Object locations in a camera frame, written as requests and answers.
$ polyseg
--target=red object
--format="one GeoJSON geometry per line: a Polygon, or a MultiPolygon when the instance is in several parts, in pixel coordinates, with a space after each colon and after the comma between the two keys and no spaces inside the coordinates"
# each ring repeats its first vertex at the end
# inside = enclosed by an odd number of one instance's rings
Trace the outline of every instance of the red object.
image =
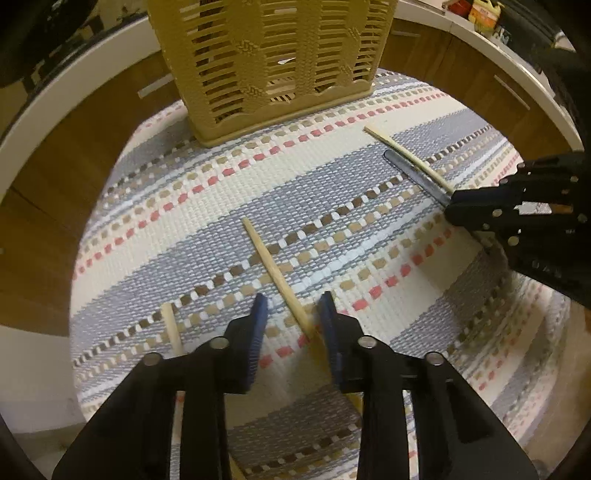
{"type": "Polygon", "coordinates": [[[457,0],[457,2],[448,5],[447,9],[451,13],[460,15],[460,17],[468,18],[468,14],[472,9],[472,4],[467,0],[457,0]]]}

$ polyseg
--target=countertop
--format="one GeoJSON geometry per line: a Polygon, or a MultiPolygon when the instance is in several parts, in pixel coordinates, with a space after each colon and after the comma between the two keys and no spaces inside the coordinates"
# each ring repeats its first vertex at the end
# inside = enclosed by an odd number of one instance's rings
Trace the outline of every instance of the countertop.
{"type": "MultiPolygon", "coordinates": [[[[544,79],[508,48],[495,45],[474,32],[472,24],[464,18],[414,0],[400,0],[394,16],[448,31],[480,51],[540,105],[573,150],[582,149],[572,120],[554,101],[547,82],[544,84],[544,79]]],[[[51,81],[28,100],[3,137],[0,201],[29,156],[72,109],[108,80],[159,50],[148,18],[141,17],[73,55],[62,71],[53,75],[51,81]]]]}

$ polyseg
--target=woven rug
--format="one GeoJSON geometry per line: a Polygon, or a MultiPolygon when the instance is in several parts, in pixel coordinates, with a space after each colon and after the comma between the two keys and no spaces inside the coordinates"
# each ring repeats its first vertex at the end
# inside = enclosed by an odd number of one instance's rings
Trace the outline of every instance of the woven rug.
{"type": "Polygon", "coordinates": [[[521,158],[506,138],[436,88],[385,71],[370,98],[215,148],[196,145],[186,115],[177,102],[138,128],[80,244],[70,336],[87,419],[146,352],[173,355],[163,302],[192,351],[263,292],[255,384],[226,396],[232,456],[251,480],[355,477],[359,415],[311,360],[243,230],[248,216],[311,315],[332,290],[341,312],[396,351],[444,352],[515,438],[529,438],[556,380],[570,301],[446,223],[363,126],[458,188],[515,171],[521,158]]]}

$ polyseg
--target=metal bolt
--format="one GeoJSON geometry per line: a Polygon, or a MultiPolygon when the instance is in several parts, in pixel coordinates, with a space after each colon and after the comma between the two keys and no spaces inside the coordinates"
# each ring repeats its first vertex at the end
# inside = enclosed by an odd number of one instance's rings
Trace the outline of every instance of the metal bolt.
{"type": "Polygon", "coordinates": [[[226,337],[215,337],[209,341],[209,346],[215,350],[224,350],[230,345],[230,341],[226,337]]]}
{"type": "Polygon", "coordinates": [[[439,352],[429,352],[427,355],[425,355],[425,360],[437,367],[438,365],[443,365],[445,358],[443,358],[443,355],[439,352]]]}
{"type": "Polygon", "coordinates": [[[162,355],[160,355],[159,353],[156,353],[156,352],[146,353],[144,355],[144,357],[142,358],[142,362],[147,367],[151,367],[153,365],[156,365],[161,360],[162,360],[162,355]]]}
{"type": "Polygon", "coordinates": [[[363,348],[373,348],[378,344],[378,341],[374,337],[363,335],[362,337],[359,337],[357,343],[363,348]]]}

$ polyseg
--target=basket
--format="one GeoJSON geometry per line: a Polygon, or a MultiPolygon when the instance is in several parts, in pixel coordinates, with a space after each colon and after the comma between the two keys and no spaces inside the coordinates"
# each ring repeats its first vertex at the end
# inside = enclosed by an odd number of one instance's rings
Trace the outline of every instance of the basket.
{"type": "Polygon", "coordinates": [[[148,0],[205,146],[371,94],[397,0],[148,0]]]}

